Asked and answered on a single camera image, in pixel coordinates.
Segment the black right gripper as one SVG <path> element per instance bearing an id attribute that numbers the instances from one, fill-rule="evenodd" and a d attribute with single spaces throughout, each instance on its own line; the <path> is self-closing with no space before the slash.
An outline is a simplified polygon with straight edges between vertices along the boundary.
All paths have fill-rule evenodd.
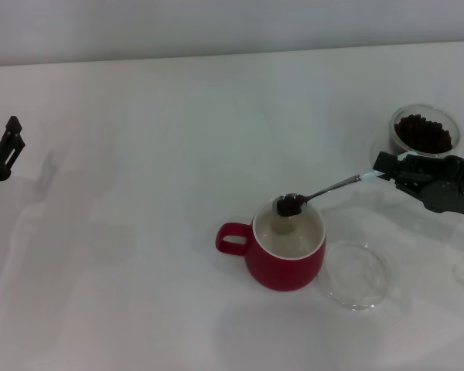
<path id="1" fill-rule="evenodd" d="M 420 196 L 426 209 L 434 213 L 452 212 L 464 215 L 464 158 L 450 155 L 435 158 L 432 180 L 426 184 L 424 159 L 414 152 L 392 155 L 381 151 L 373 170 L 394 187 L 410 196 Z"/>

